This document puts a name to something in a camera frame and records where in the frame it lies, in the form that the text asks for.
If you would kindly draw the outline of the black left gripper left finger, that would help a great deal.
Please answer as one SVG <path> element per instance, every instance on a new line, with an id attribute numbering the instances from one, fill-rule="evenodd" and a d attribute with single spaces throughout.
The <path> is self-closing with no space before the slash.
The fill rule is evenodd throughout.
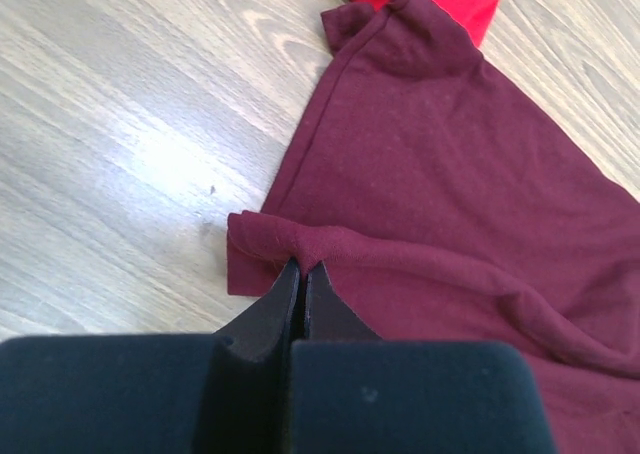
<path id="1" fill-rule="evenodd" d="M 5 453 L 271 453 L 295 262 L 213 333 L 25 336 L 1 345 Z"/>

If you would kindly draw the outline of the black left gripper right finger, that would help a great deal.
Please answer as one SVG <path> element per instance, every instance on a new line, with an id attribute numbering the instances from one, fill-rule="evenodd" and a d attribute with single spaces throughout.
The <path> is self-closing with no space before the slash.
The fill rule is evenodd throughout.
<path id="1" fill-rule="evenodd" d="M 289 358 L 291 453 L 553 453 L 533 374 L 500 342 L 384 341 L 308 275 Z"/>

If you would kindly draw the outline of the maroon t shirt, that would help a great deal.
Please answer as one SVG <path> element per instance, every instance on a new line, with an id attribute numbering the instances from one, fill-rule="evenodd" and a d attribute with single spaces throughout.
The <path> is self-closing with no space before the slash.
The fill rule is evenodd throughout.
<path id="1" fill-rule="evenodd" d="M 227 285 L 323 263 L 388 339 L 492 339 L 535 373 L 564 453 L 639 449 L 639 205 L 431 0 L 322 16 L 332 61 Z"/>

